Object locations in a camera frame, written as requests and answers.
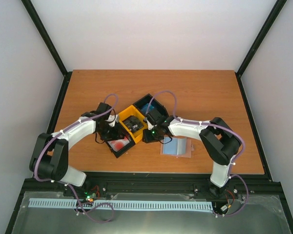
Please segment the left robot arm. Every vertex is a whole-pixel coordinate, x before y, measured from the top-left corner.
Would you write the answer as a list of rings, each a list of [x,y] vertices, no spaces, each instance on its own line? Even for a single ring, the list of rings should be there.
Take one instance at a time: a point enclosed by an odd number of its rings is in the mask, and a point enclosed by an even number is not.
[[[119,115],[114,107],[101,102],[95,111],[83,113],[71,125],[57,132],[38,136],[29,169],[39,182],[53,181],[74,185],[81,196],[91,193],[92,184],[86,174],[69,165],[69,150],[88,135],[98,134],[103,141],[122,137],[118,128]]]

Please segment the pink leather card holder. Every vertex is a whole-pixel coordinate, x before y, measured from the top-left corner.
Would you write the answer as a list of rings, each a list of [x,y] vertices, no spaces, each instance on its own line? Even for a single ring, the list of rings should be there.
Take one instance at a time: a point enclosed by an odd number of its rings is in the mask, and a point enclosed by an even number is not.
[[[191,158],[194,147],[186,137],[164,137],[160,141],[160,154],[174,157]]]

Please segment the three-compartment card bin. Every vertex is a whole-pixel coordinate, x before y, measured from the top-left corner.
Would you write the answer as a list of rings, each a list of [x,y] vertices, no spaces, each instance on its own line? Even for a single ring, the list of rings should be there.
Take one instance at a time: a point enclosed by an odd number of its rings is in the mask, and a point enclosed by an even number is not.
[[[125,154],[130,148],[143,139],[143,130],[148,128],[146,114],[157,110],[162,116],[168,117],[164,105],[147,94],[132,105],[118,113],[119,122],[115,124],[124,138],[107,141],[106,144],[116,158]]]

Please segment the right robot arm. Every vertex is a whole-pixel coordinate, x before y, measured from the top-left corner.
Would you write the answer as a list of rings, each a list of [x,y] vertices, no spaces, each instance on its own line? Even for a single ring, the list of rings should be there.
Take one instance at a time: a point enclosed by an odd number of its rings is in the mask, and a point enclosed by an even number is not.
[[[231,178],[231,168],[243,153],[245,142],[221,118],[210,121],[195,121],[176,116],[162,115],[158,110],[146,112],[147,129],[143,142],[164,142],[166,137],[187,137],[203,143],[213,160],[210,182],[223,188]]]

